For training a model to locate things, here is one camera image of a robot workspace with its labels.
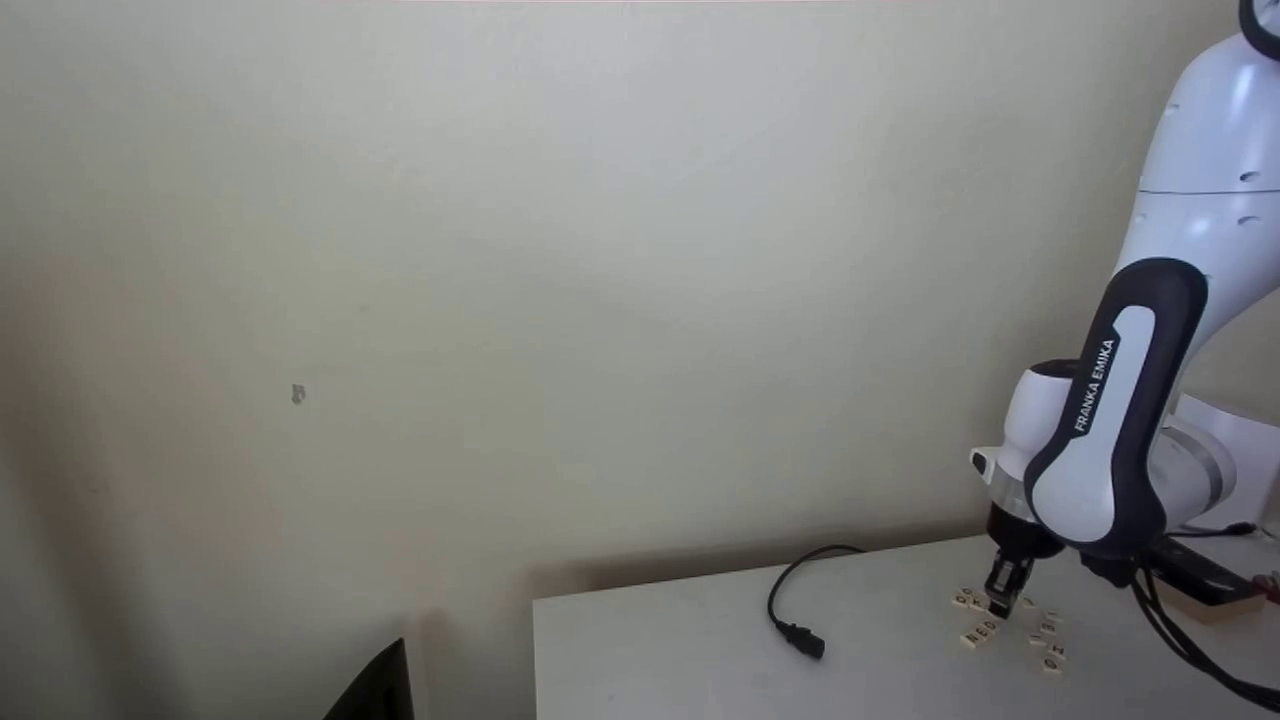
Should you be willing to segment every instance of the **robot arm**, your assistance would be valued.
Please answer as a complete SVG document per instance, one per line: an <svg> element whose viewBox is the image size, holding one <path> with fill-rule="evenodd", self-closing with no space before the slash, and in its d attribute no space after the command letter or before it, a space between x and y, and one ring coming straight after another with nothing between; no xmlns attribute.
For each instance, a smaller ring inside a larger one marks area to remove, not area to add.
<svg viewBox="0 0 1280 720"><path fill-rule="evenodd" d="M1167 416L1181 368L1280 285L1280 0L1240 0L1240 36L1175 85L1117 275L1075 360L1016 389L992 484L992 612L1031 559L1075 542L1141 559L1230 488L1224 447Z"/></svg>
<svg viewBox="0 0 1280 720"><path fill-rule="evenodd" d="M1243 27L1280 27L1280 4L1259 19L1249 0L1240 9ZM1166 488L1150 456L1181 368L1280 285L1277 58L1231 36L1166 106L1121 266L1058 430L1023 470L1038 521L1069 542L1141 550L1189 521L1181 493L1196 488Z"/></svg>

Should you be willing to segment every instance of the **black band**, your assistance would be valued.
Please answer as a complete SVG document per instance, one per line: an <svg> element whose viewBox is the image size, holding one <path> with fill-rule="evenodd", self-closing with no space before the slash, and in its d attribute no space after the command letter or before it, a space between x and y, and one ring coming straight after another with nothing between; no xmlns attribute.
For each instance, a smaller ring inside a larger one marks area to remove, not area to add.
<svg viewBox="0 0 1280 720"><path fill-rule="evenodd" d="M1031 371L1073 381L1082 371L1082 360L1042 360L1031 362Z"/></svg>
<svg viewBox="0 0 1280 720"><path fill-rule="evenodd" d="M1091 411L1112 381L1112 360L1121 352L1117 321L1130 308L1150 308L1158 316L1144 368L1126 408L1126 425L1112 452L1112 494L1117 524L1101 540L1117 550L1144 550L1166 530L1166 507L1150 479L1154 435L1166 421L1166 399L1174 392L1175 371L1189 360L1189 343L1199 326L1199 313L1207 299L1207 280L1167 256L1135 261L1121 266L1091 316L1082 368L1073 376L1073 392L1053 438L1028 462L1028 493L1038 493L1045 469L1075 438L1091 430Z"/></svg>
<svg viewBox="0 0 1280 720"><path fill-rule="evenodd" d="M1259 54L1280 63L1280 36L1263 27L1263 19L1258 17L1258 0L1240 0L1240 31Z"/></svg>

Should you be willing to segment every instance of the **black cable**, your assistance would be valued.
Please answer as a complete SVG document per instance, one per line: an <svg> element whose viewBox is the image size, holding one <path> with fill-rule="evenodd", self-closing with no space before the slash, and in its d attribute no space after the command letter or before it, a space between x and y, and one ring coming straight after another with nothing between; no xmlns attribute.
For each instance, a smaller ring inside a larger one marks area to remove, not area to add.
<svg viewBox="0 0 1280 720"><path fill-rule="evenodd" d="M864 548L857 548L857 542L824 542L824 548L814 548L814 550L797 554L797 559L771 578L771 587L770 587L770 600L764 600L770 622L771 622L802 656L810 656L810 661L824 661L829 640L820 640L820 635L816 635L814 628L803 628L803 622L780 619L780 617L775 617L775 592L789 582L789 574L791 574L797 567L803 567L803 562L814 562L814 559L820 559L820 554L857 554L857 550L864 550Z"/></svg>
<svg viewBox="0 0 1280 720"><path fill-rule="evenodd" d="M1193 669L1199 669L1206 675L1219 681L1230 692L1280 712L1280 687L1263 687L1251 681L1231 675L1230 669L1219 669L1167 612L1158 587L1154 567L1141 567L1134 578L1134 595L1141 604L1141 612L1150 617L1150 622L1158 628L1158 635Z"/></svg>

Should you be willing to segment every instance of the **black object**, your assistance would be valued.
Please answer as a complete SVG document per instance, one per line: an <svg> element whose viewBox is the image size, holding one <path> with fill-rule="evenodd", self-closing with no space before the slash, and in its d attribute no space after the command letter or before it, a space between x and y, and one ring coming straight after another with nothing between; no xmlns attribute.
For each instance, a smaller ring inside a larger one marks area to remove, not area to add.
<svg viewBox="0 0 1280 720"><path fill-rule="evenodd" d="M1240 36L1243 36L1258 50L1263 50L1269 58L1280 63L1280 36L1272 36L1272 31L1263 27L1263 19L1258 17L1258 0L1240 0Z"/></svg>
<svg viewBox="0 0 1280 720"><path fill-rule="evenodd" d="M1167 537L1251 537L1258 524L1230 524L1230 528L1181 528L1181 530L1167 530Z"/></svg>
<svg viewBox="0 0 1280 720"><path fill-rule="evenodd" d="M1135 574L1135 559L1108 548L1082 548L1082 562L1117 587L1130 587Z"/></svg>
<svg viewBox="0 0 1280 720"><path fill-rule="evenodd" d="M378 651L326 720L412 720L405 640Z"/></svg>
<svg viewBox="0 0 1280 720"><path fill-rule="evenodd" d="M1280 712L1280 692L1277 687L1263 687L1263 685L1251 685L1251 681L1240 681L1231 675L1230 669L1219 669L1212 656L1206 656L1206 648L1166 612L1166 600L1158 592L1158 574L1154 567L1141 567L1135 578L1134 578L1134 595L1135 595L1135 609L1150 617L1150 622L1158 628L1158 635L1193 669L1199 669L1206 675L1219 681L1230 692L1269 708L1269 712Z"/></svg>
<svg viewBox="0 0 1280 720"><path fill-rule="evenodd" d="M1091 411L1108 392L1112 360L1126 343L1117 321L1134 308L1154 313L1158 326L1144 347L1144 368L1134 389L1121 389L1130 392L1130 408L1112 447L1117 524L1101 540L1103 548L1144 550L1158 537L1166 537L1166 507L1150 479L1150 447L1174 381L1183 368L1189 343L1199 326L1206 299L1207 280L1183 261L1154 256L1117 270L1091 316L1065 416L1053 438L1028 462L1028 493L1038 493L1045 469L1091 426Z"/></svg>
<svg viewBox="0 0 1280 720"><path fill-rule="evenodd" d="M797 559L771 578L771 587L770 587L770 600L764 600L770 622L771 622L802 656L810 656L810 661L824 661L829 640L820 640L820 635L816 635L814 628L803 628L803 622L780 619L780 617L775 617L775 592L789 582L789 574L791 574L797 567L803 567L803 562L814 562L814 559L820 559L820 554L852 554L852 550L864 550L864 548L857 548L857 542L824 542L824 548L814 548L814 550L797 554Z"/></svg>
<svg viewBox="0 0 1280 720"><path fill-rule="evenodd" d="M1075 376L1082 360L1042 360L1031 362L1038 376Z"/></svg>
<svg viewBox="0 0 1280 720"><path fill-rule="evenodd" d="M1154 542L1150 562L1158 567L1158 574L1166 582L1189 592L1196 604L1207 604L1207 609L1259 595L1259 587L1251 578L1212 562L1207 554L1199 554L1175 540Z"/></svg>
<svg viewBox="0 0 1280 720"><path fill-rule="evenodd" d="M989 537L997 540L997 562L983 578L989 592L989 612L992 617L1012 617L1016 595L1023 592L1031 562L1049 559L1065 548L1049 528L1028 524L1022 515L1007 515L1003 507L992 505L989 510Z"/></svg>

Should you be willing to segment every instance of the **white table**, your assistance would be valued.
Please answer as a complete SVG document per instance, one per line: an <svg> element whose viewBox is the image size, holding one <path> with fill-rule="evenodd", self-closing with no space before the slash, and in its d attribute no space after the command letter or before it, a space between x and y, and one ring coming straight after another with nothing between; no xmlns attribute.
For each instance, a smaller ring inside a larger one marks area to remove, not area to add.
<svg viewBox="0 0 1280 720"><path fill-rule="evenodd" d="M978 651L982 619L951 604L982 587L992 542L948 540L802 567L780 617L829 640L820 662L764 619L775 567L617 592L554 595L531 609L542 720L1101 720L1269 712L1181 662L1134 592L1090 574L1075 554L1042 562L1031 609ZM1045 672L1031 619L1058 612L1069 662ZM1230 628L1196 628L1230 669L1280 685L1277 604Z"/></svg>

